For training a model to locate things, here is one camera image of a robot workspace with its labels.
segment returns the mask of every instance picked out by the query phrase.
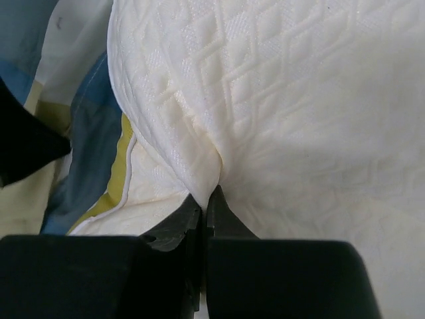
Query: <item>mattress cover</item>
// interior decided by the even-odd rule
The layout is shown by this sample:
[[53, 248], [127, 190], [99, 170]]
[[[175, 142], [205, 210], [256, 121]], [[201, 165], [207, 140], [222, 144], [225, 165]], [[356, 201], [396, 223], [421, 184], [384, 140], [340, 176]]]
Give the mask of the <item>mattress cover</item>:
[[422, 318], [424, 54], [423, 0], [115, 0], [126, 177], [72, 234], [140, 234], [219, 183], [261, 237], [349, 241], [384, 317]]

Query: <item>quilted pattern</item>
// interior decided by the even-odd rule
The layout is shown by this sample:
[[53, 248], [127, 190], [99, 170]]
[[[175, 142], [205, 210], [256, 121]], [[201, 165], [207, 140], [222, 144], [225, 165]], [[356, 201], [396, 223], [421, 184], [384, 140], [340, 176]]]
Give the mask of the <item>quilted pattern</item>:
[[263, 237], [352, 242], [385, 318], [423, 316], [423, 0], [115, 0], [108, 36], [149, 174], [203, 207], [219, 182]]

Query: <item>pinched fabric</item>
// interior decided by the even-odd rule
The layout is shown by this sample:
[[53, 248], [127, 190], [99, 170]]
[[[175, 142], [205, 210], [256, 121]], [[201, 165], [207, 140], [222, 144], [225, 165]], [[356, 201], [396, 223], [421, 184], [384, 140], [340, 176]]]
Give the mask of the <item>pinched fabric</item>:
[[423, 317], [423, 0], [115, 0], [108, 57], [131, 205], [81, 233], [219, 183], [260, 236], [353, 243], [384, 317]]

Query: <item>blue fabric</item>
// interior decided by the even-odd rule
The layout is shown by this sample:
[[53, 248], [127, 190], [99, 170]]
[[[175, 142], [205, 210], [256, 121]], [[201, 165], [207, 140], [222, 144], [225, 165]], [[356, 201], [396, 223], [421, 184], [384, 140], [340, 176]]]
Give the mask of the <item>blue fabric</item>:
[[1, 0], [0, 77], [24, 104], [41, 59], [48, 20], [58, 0]]
[[41, 233], [65, 234], [105, 192], [122, 132], [121, 115], [104, 53], [71, 104], [72, 163], [50, 196]]

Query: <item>black pointed object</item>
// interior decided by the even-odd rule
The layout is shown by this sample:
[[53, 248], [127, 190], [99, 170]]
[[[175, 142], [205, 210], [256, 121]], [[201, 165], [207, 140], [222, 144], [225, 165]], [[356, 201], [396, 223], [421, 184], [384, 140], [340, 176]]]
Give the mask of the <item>black pointed object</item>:
[[1, 78], [0, 104], [0, 187], [70, 152], [69, 140], [26, 111]]

